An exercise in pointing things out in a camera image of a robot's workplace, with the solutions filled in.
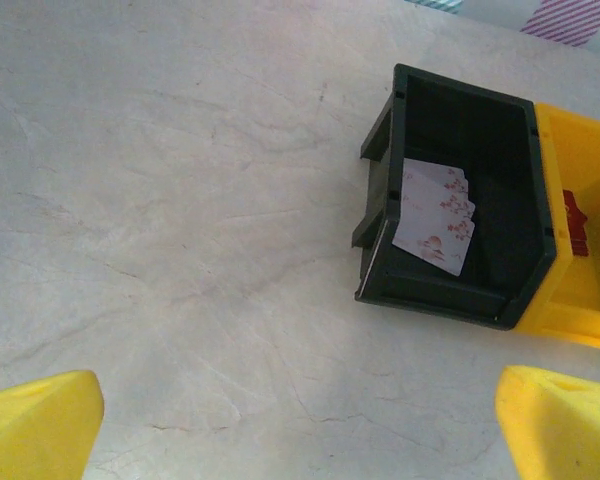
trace red object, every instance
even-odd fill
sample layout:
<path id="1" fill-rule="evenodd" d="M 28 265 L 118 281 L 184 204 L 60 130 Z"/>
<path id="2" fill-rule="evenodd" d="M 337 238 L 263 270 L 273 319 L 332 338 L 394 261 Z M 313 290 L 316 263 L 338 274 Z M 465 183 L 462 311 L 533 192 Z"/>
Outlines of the red object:
<path id="1" fill-rule="evenodd" d="M 569 236 L 571 237 L 571 249 L 574 255 L 580 257 L 589 256 L 587 247 L 587 233 L 584 230 L 584 224 L 587 222 L 587 216 L 582 213 L 576 204 L 576 198 L 573 192 L 564 190 L 564 207 L 567 210 L 567 224 L 569 226 Z"/>

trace marble surface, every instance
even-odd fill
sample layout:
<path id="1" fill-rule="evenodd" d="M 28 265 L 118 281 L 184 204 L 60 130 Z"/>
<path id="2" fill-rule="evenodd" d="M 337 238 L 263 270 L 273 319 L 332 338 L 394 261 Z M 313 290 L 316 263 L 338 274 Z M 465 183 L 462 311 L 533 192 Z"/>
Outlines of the marble surface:
<path id="1" fill-rule="evenodd" d="M 98 374 L 87 480 L 513 480 L 502 368 L 600 381 L 353 301 L 397 62 L 600 119 L 599 55 L 398 0 L 0 0 L 0 388 Z"/>

